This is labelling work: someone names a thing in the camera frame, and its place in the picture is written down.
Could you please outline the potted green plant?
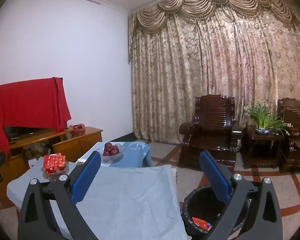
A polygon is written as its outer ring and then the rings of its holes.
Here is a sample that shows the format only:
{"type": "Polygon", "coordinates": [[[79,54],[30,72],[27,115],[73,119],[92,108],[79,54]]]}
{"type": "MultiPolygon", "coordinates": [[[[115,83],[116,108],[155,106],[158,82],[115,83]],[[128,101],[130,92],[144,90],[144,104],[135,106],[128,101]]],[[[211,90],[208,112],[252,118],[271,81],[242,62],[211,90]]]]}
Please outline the potted green plant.
{"type": "Polygon", "coordinates": [[[290,135],[288,128],[291,125],[274,114],[266,102],[258,101],[252,105],[245,106],[244,112],[253,121],[256,133],[262,135],[270,133],[290,135]]]}

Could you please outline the grey table cloth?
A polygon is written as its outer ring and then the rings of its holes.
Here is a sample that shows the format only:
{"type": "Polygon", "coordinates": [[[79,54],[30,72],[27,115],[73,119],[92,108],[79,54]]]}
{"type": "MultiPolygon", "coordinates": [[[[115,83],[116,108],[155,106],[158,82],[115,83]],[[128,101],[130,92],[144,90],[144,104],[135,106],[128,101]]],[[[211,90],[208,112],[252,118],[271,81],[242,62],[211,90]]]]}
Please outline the grey table cloth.
{"type": "Polygon", "coordinates": [[[76,207],[98,239],[186,239],[175,173],[102,166],[76,207]]]}

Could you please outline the orange red plastic bag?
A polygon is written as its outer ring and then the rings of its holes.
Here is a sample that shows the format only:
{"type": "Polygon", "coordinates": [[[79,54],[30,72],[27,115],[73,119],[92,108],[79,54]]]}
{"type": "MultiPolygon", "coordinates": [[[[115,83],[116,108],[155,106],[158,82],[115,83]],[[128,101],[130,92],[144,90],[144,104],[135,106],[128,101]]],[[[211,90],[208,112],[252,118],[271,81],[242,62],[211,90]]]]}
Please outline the orange red plastic bag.
{"type": "Polygon", "coordinates": [[[203,219],[200,219],[200,218],[197,218],[197,217],[192,217],[192,220],[193,222],[198,226],[200,227],[201,229],[203,230],[207,230],[209,231],[212,227],[212,225],[208,222],[206,222],[205,220],[203,219]]]}

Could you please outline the red cloth cover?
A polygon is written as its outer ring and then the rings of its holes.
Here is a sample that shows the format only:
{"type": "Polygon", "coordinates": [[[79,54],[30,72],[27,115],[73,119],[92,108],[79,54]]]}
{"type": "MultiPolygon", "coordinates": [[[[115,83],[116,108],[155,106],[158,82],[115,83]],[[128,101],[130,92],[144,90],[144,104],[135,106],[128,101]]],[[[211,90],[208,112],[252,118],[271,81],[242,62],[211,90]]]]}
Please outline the red cloth cover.
{"type": "Polygon", "coordinates": [[[63,79],[51,77],[0,85],[0,152],[10,146],[4,127],[53,129],[56,133],[71,120],[63,79]]]}

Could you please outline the dark wooden side table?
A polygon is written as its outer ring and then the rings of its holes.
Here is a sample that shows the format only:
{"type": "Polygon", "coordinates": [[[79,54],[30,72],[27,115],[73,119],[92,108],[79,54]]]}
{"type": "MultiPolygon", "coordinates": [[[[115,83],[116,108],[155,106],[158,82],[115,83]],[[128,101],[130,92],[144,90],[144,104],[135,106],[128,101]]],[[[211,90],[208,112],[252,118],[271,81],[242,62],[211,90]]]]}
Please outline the dark wooden side table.
{"type": "Polygon", "coordinates": [[[273,132],[261,134],[254,125],[247,125],[241,140],[240,153],[244,168],[278,168],[285,148],[285,136],[273,132]]]}

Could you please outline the red snack packet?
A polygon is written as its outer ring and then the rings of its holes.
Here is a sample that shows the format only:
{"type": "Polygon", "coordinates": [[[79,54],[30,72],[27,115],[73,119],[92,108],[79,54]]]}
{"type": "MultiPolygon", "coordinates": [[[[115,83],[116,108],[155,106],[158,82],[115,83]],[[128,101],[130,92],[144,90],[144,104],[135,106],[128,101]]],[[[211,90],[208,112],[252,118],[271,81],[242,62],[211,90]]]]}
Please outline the red snack packet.
{"type": "Polygon", "coordinates": [[[43,160],[43,167],[49,172],[61,170],[65,167],[66,158],[61,153],[45,155],[43,160]]]}

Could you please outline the wooden tv cabinet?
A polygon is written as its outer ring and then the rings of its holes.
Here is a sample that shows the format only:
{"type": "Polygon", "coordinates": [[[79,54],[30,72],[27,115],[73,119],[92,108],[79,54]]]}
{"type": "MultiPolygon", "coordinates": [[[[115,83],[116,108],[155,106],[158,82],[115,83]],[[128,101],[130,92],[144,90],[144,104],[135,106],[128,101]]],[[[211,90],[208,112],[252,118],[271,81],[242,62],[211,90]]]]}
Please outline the wooden tv cabinet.
{"type": "Polygon", "coordinates": [[[86,127],[83,135],[72,135],[69,129],[60,133],[53,133],[44,129],[22,136],[10,144],[8,161],[0,168],[3,181],[0,183],[0,210],[13,207],[14,204],[7,197],[7,185],[19,178],[29,169],[27,163],[30,154],[61,153],[67,161],[76,162],[87,153],[97,142],[102,141],[102,130],[86,127]]]}

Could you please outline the black trash bin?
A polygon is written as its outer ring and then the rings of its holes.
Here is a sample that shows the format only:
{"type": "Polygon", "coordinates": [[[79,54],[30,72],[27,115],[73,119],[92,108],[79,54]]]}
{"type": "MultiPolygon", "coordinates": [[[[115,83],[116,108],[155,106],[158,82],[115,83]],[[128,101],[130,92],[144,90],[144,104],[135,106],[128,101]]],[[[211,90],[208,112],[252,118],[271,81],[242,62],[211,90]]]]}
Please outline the black trash bin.
{"type": "Polygon", "coordinates": [[[193,190],[185,199],[181,217],[185,230],[192,239],[203,239],[214,227],[231,200],[231,189],[207,185],[193,190]],[[212,225],[209,231],[198,227],[192,220],[197,217],[212,225]]]}

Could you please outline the glass fruit bowl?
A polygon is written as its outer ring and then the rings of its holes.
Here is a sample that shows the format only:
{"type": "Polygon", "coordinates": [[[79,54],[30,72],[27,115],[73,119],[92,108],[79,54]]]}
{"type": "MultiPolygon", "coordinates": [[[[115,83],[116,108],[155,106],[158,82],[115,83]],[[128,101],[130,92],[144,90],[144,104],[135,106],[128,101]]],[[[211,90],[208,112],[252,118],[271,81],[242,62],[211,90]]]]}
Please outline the glass fruit bowl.
{"type": "Polygon", "coordinates": [[[124,150],[125,147],[121,144],[106,142],[104,146],[97,149],[97,152],[101,155],[103,164],[110,164],[121,160],[124,150]]]}

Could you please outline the television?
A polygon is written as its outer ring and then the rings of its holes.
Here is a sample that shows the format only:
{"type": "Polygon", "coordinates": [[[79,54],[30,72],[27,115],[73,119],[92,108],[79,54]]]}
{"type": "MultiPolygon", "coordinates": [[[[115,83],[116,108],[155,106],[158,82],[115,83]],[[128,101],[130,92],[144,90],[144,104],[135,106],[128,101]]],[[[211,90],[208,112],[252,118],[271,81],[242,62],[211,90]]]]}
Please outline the television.
{"type": "Polygon", "coordinates": [[[50,131],[50,129],[46,129],[46,128],[29,128],[29,127],[12,127],[12,126],[4,126],[3,129],[9,141],[23,138],[26,135],[30,135],[33,133],[36,134],[42,131],[43,132],[50,131]]]}

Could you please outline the blue side table cloth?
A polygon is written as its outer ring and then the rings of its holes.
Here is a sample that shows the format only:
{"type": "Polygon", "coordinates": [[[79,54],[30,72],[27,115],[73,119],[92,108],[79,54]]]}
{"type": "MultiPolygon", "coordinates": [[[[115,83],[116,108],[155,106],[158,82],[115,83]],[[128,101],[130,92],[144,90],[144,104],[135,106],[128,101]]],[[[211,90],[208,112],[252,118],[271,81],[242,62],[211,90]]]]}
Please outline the blue side table cloth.
{"type": "Polygon", "coordinates": [[[149,144],[142,141],[119,141],[111,142],[112,145],[117,145],[121,156],[118,159],[104,163],[104,167],[119,167],[119,168],[135,168],[135,167],[152,167],[151,148],[149,144]]]}

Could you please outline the small glass dish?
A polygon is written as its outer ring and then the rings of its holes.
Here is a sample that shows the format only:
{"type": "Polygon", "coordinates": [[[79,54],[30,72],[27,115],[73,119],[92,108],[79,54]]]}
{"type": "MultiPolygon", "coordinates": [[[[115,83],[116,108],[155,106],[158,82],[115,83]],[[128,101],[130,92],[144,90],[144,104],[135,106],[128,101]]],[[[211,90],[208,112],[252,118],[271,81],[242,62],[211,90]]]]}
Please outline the small glass dish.
{"type": "Polygon", "coordinates": [[[61,170],[55,170],[54,172],[49,172],[44,167],[42,167],[43,177],[45,179],[51,180],[55,179],[60,175],[67,174],[69,172],[69,162],[65,161],[65,167],[61,170]]]}

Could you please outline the patterned beige curtain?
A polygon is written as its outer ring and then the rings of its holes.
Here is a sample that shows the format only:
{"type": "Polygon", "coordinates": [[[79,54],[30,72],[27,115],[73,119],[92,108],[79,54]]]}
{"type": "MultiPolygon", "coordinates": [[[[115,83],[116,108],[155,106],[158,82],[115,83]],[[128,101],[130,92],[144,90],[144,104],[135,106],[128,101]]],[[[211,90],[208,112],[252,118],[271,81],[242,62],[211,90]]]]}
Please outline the patterned beige curtain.
{"type": "Polygon", "coordinates": [[[300,100],[300,9],[293,0],[160,0],[130,14],[133,131],[178,144],[195,99],[223,94],[245,107],[300,100]]]}

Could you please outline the red apples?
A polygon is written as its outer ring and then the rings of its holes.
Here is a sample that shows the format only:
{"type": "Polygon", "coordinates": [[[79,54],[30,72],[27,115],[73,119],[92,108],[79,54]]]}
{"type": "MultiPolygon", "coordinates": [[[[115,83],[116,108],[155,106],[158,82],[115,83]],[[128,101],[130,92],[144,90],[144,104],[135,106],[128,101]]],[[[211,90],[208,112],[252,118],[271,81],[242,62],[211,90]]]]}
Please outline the red apples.
{"type": "Polygon", "coordinates": [[[120,153],[119,147],[117,145],[113,145],[110,142],[105,143],[103,156],[110,157],[113,155],[117,155],[120,153]]]}

